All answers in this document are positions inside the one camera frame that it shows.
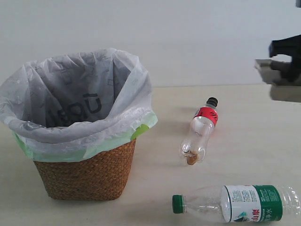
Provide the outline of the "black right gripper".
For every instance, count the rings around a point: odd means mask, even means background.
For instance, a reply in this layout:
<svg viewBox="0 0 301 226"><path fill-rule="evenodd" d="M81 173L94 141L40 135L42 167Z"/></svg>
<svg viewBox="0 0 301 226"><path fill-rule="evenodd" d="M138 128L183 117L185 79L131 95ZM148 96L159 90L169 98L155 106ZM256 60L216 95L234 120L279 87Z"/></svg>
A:
<svg viewBox="0 0 301 226"><path fill-rule="evenodd" d="M272 40L269 45L269 57L277 55L292 56L291 62L284 62L281 78L295 82L301 74L301 35L282 40Z"/></svg>

